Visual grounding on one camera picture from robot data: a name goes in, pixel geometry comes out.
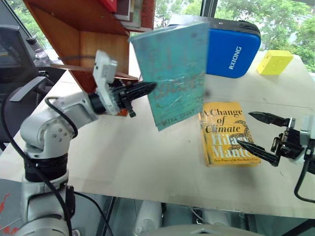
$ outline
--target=yellow book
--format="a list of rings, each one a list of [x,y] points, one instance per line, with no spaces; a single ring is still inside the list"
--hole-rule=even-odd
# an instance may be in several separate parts
[[[257,164],[260,158],[243,149],[237,140],[253,143],[238,102],[209,102],[199,114],[208,165]]]

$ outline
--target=blue case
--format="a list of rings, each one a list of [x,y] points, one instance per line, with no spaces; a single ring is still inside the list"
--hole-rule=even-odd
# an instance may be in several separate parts
[[[206,73],[238,78],[246,74],[260,47],[260,31],[252,23],[200,16],[174,16],[169,25],[209,23]]]

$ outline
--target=black cable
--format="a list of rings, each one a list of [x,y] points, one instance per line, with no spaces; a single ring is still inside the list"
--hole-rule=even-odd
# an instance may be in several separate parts
[[[75,126],[75,124],[73,123],[73,121],[62,111],[60,111],[57,107],[55,107],[49,100],[50,99],[58,99],[58,97],[46,97],[45,98],[45,102],[47,104],[47,106],[49,106],[51,109],[53,109],[55,112],[57,112],[62,118],[64,118],[72,127],[73,131],[74,131],[74,136],[73,139],[75,137],[78,136],[78,129]]]
[[[107,219],[106,219],[106,216],[105,216],[104,212],[102,211],[102,209],[101,209],[101,208],[99,207],[99,205],[97,204],[97,202],[94,201],[94,200],[93,200],[92,198],[90,198],[89,196],[84,195],[84,194],[82,194],[82,193],[79,193],[79,192],[75,192],[75,191],[74,191],[74,194],[76,194],[76,195],[78,195],[78,196],[81,196],[81,197],[83,197],[83,198],[86,198],[86,199],[90,200],[90,201],[97,207],[99,213],[102,215],[102,217],[103,217],[103,219],[104,219],[105,225],[107,226],[110,235],[111,235],[111,236],[114,236],[113,231],[112,231],[112,229],[110,228],[109,223],[108,223],[108,221],[107,221]]]
[[[302,182],[303,182],[303,180],[304,180],[304,177],[305,177],[305,175],[306,175],[306,172],[307,172],[307,170],[308,170],[308,168],[309,168],[309,164],[310,164],[310,159],[307,159],[307,160],[305,160],[305,162],[304,162],[304,165],[303,165],[303,168],[302,168],[302,171],[301,171],[301,175],[300,175],[300,177],[299,177],[299,179],[297,180],[297,183],[296,183],[296,186],[295,186],[295,188],[294,188],[294,195],[298,198],[298,199],[300,199],[300,200],[302,200],[302,201],[305,201],[305,202],[309,202],[309,203],[315,203],[315,200],[312,200],[312,199],[308,199],[308,198],[303,198],[303,197],[301,197],[300,195],[299,195],[299,189],[300,189],[300,187],[301,187],[301,184],[302,184]]]
[[[63,198],[61,197],[61,195],[57,191],[57,189],[54,187],[54,185],[45,176],[45,174],[31,162],[31,159],[27,156],[26,153],[23,152],[23,150],[18,146],[18,144],[15,142],[12,135],[10,134],[10,131],[7,127],[7,123],[6,123],[5,116],[4,116],[4,107],[5,107],[5,104],[6,104],[6,101],[9,97],[9,95],[10,94],[8,93],[8,95],[5,96],[5,98],[3,99],[2,105],[1,105],[0,119],[1,119],[3,129],[4,129],[6,135],[9,139],[11,145],[14,147],[14,149],[19,153],[19,155],[24,159],[26,164],[32,168],[32,170],[37,174],[37,176],[49,187],[49,189],[56,196],[58,202],[60,203],[60,205],[63,209],[64,218],[65,218],[65,221],[66,221],[67,226],[68,226],[68,232],[69,232],[69,235],[71,236],[72,235],[72,226],[71,226],[70,216],[69,216],[69,212],[67,210],[67,207],[65,205]]]

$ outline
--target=table surface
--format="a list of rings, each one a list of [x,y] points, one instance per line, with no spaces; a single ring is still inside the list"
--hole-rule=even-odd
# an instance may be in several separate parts
[[[208,101],[239,101],[252,136],[267,150],[283,128],[263,124],[247,115],[270,112],[297,118],[314,114],[315,85],[302,61],[295,57],[280,76],[261,76],[258,52],[247,74],[238,79],[206,76]],[[49,92],[63,96],[79,91],[66,72]],[[71,141],[69,184],[77,191],[176,203],[247,213],[315,218],[315,204],[293,194],[302,166],[282,158],[278,167],[262,161],[251,167],[206,167],[200,123],[193,116],[158,132],[147,97],[133,102],[135,118],[100,116],[82,127]],[[46,105],[41,103],[35,112]],[[18,133],[15,140],[25,145]],[[22,159],[9,145],[0,156],[0,177],[20,181]],[[315,197],[315,176],[307,173],[300,195]]]

